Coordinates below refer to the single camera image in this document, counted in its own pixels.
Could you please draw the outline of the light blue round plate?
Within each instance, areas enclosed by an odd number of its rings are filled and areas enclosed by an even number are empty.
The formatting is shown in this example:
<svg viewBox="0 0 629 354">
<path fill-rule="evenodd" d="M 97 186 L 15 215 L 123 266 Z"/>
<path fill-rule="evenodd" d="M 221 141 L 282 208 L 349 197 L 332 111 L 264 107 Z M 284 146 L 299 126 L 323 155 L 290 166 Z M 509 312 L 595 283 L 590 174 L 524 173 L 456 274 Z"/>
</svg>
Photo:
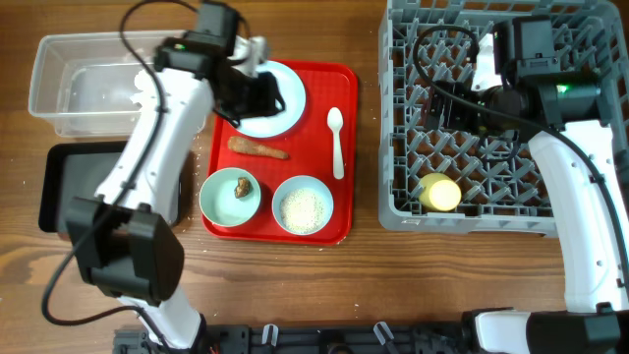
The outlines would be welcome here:
<svg viewBox="0 0 629 354">
<path fill-rule="evenodd" d="M 257 66 L 257 72 L 268 72 L 274 76 L 285 108 L 269 117 L 244 119 L 237 131 L 258 139 L 276 137 L 289 131 L 301 119 L 306 107 L 306 89 L 296 72 L 279 62 L 266 61 Z"/>
</svg>

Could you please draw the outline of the white cooked rice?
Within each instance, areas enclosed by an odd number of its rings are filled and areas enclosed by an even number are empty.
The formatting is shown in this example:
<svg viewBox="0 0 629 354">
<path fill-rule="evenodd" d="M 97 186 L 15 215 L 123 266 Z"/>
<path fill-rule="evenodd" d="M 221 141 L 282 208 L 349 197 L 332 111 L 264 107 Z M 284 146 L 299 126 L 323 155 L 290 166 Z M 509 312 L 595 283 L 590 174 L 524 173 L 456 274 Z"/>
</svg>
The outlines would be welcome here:
<svg viewBox="0 0 629 354">
<path fill-rule="evenodd" d="M 322 196 L 312 189 L 296 189 L 281 201 L 280 216 L 289 231 L 311 234 L 326 220 L 325 203 Z"/>
</svg>

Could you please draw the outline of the white tissue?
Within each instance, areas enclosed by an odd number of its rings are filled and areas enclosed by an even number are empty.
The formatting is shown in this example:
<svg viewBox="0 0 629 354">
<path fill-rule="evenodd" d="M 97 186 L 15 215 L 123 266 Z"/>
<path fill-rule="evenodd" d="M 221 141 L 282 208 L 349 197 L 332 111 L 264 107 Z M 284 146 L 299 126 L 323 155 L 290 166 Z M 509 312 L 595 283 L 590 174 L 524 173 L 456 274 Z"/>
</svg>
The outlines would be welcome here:
<svg viewBox="0 0 629 354">
<path fill-rule="evenodd" d="M 146 70 L 140 70 L 135 78 L 134 85 L 137 89 L 136 93 L 133 93 L 130 100 L 133 104 L 138 106 L 154 105 L 157 102 L 158 96 L 153 79 Z"/>
</svg>

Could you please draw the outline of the white plastic spoon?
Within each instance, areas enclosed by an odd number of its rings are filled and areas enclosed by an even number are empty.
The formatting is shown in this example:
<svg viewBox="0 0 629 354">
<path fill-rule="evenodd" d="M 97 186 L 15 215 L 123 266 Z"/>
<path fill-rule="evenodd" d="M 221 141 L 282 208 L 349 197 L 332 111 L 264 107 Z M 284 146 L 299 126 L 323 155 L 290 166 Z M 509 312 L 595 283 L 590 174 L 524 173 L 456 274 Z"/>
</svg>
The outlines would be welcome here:
<svg viewBox="0 0 629 354">
<path fill-rule="evenodd" d="M 333 176 L 337 180 L 344 178 L 344 162 L 340 142 L 340 131 L 343 127 L 343 116 L 339 108 L 332 107 L 327 114 L 327 125 L 333 139 Z"/>
</svg>

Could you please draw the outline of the brown sweet potato piece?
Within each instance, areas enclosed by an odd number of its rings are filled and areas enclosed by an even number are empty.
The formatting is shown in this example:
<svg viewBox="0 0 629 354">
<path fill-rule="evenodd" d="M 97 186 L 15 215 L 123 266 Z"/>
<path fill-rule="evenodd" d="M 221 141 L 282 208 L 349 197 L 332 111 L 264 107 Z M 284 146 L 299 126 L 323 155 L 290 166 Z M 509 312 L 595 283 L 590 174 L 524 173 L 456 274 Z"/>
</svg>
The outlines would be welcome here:
<svg viewBox="0 0 629 354">
<path fill-rule="evenodd" d="M 240 154 L 264 156 L 282 160 L 289 158 L 289 154 L 281 149 L 268 147 L 238 136 L 230 137 L 227 147 Z"/>
</svg>

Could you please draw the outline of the light blue grey bowl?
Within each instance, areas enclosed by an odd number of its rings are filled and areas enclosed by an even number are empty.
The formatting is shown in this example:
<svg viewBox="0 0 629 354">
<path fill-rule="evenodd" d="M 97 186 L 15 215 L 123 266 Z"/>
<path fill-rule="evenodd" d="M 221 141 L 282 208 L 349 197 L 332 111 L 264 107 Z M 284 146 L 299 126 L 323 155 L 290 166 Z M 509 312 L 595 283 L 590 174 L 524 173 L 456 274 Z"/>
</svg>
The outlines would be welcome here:
<svg viewBox="0 0 629 354">
<path fill-rule="evenodd" d="M 334 200 L 323 182 L 313 176 L 298 175 L 277 187 L 271 210 L 283 230 L 292 235 L 310 236 L 331 220 Z"/>
</svg>

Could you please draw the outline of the yellow plastic cup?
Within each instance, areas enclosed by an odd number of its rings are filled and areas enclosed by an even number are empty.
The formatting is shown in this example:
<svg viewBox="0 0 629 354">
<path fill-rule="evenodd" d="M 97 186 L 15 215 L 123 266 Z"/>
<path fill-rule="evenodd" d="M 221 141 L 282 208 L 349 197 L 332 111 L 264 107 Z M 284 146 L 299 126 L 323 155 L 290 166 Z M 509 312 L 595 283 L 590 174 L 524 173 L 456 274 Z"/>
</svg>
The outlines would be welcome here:
<svg viewBox="0 0 629 354">
<path fill-rule="evenodd" d="M 460 187 L 447 175 L 431 173 L 420 179 L 420 203 L 436 211 L 451 211 L 462 200 Z"/>
</svg>

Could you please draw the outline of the clear plastic bin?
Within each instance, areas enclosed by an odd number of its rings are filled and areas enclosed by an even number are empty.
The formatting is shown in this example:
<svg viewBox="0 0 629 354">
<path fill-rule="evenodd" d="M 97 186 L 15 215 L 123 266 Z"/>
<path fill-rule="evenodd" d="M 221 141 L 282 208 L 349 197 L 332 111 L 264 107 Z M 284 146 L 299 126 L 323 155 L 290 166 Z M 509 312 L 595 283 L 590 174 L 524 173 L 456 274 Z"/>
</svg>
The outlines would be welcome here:
<svg viewBox="0 0 629 354">
<path fill-rule="evenodd" d="M 141 120 L 131 102 L 134 78 L 153 62 L 154 50 L 180 30 L 53 34 L 39 43 L 29 88 L 30 115 L 64 138 L 125 137 Z"/>
</svg>

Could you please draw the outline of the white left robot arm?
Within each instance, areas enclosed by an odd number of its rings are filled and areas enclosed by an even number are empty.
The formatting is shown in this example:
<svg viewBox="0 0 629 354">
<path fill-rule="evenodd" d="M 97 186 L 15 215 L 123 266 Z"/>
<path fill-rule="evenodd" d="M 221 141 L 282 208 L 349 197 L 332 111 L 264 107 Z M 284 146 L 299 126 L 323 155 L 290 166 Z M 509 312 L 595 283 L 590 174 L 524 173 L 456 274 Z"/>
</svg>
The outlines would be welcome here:
<svg viewBox="0 0 629 354">
<path fill-rule="evenodd" d="M 238 126 L 286 105 L 276 79 L 259 73 L 260 36 L 229 5 L 204 1 L 196 26 L 164 39 L 142 70 L 141 117 L 114 168 L 90 199 L 66 214 L 68 260 L 83 281 L 119 300 L 147 330 L 151 353 L 213 353 L 219 342 L 180 285 L 184 249 L 167 222 L 173 191 L 200 125 L 211 113 Z"/>
</svg>

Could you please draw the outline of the red plastic tray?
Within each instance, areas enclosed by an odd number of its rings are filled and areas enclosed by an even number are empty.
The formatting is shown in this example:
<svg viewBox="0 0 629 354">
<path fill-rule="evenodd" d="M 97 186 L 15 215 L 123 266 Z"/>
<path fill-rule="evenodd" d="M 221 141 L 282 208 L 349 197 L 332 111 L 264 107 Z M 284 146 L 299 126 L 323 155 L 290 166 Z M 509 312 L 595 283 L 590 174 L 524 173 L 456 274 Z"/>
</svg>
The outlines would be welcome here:
<svg viewBox="0 0 629 354">
<path fill-rule="evenodd" d="M 272 117 L 213 127 L 199 204 L 222 239 L 333 245 L 352 226 L 358 80 L 346 66 L 269 61 L 284 101 Z"/>
</svg>

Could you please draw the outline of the grey plastic dishwasher rack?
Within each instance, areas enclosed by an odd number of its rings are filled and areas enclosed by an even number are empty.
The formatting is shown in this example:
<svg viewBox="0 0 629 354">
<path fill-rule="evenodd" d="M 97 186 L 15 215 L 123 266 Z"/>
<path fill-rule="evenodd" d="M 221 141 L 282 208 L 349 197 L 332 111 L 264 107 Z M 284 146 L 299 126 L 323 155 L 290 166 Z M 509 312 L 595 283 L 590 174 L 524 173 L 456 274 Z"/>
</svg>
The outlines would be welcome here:
<svg viewBox="0 0 629 354">
<path fill-rule="evenodd" d="M 391 1 L 378 32 L 381 96 L 378 218 L 389 230 L 556 233 L 542 176 L 525 147 L 466 132 L 428 130 L 424 75 L 472 85 L 470 36 L 503 21 L 546 15 L 565 71 L 602 76 L 613 149 L 628 148 L 627 18 L 609 1 Z M 461 203 L 436 211 L 419 201 L 420 179 L 442 173 Z"/>
</svg>

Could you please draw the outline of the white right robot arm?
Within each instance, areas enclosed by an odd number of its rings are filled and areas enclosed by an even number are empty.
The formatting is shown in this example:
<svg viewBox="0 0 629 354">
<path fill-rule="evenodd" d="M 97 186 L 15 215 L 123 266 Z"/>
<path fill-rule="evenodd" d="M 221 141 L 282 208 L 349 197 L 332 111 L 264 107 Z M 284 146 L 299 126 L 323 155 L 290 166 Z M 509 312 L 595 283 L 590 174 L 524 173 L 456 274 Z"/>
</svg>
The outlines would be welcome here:
<svg viewBox="0 0 629 354">
<path fill-rule="evenodd" d="M 423 117 L 481 137 L 507 131 L 542 174 L 565 272 L 562 312 L 479 310 L 469 348 L 485 353 L 624 353 L 628 349 L 628 216 L 613 156 L 610 105 L 594 74 L 560 66 L 546 16 L 494 26 L 498 87 L 431 82 Z"/>
</svg>

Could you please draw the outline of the mint green bowl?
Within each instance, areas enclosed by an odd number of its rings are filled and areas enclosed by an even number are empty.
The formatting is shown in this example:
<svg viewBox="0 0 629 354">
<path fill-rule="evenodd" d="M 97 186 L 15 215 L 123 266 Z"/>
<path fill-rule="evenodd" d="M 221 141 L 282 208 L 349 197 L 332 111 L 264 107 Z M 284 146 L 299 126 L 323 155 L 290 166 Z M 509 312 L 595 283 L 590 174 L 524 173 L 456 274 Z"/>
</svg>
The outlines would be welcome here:
<svg viewBox="0 0 629 354">
<path fill-rule="evenodd" d="M 253 190 L 244 198 L 236 199 L 234 190 L 239 177 L 247 177 Z M 245 224 L 257 213 L 261 204 L 261 189 L 253 174 L 237 167 L 227 167 L 213 172 L 200 189 L 200 209 L 211 223 L 221 227 Z"/>
</svg>

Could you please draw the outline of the brown food scrap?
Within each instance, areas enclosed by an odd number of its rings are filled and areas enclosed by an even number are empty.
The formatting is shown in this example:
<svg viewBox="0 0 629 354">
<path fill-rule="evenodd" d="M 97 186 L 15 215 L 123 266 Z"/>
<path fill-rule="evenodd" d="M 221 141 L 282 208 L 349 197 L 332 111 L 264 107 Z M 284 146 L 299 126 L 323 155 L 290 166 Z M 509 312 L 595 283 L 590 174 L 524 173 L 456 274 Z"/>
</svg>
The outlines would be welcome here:
<svg viewBox="0 0 629 354">
<path fill-rule="evenodd" d="M 253 184 L 247 177 L 239 177 L 237 186 L 234 190 L 235 198 L 241 199 L 246 197 L 253 190 Z"/>
</svg>

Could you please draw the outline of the black waste tray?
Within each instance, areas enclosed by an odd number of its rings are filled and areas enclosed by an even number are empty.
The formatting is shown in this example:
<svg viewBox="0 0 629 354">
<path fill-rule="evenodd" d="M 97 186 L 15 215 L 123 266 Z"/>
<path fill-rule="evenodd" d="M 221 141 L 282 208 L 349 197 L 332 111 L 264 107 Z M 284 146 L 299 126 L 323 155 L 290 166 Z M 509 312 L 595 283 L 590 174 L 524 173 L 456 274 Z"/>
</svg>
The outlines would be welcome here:
<svg viewBox="0 0 629 354">
<path fill-rule="evenodd" d="M 118 161 L 127 143 L 60 144 L 47 155 L 38 226 L 46 233 L 68 238 L 66 213 L 72 198 L 94 198 L 97 187 Z"/>
</svg>

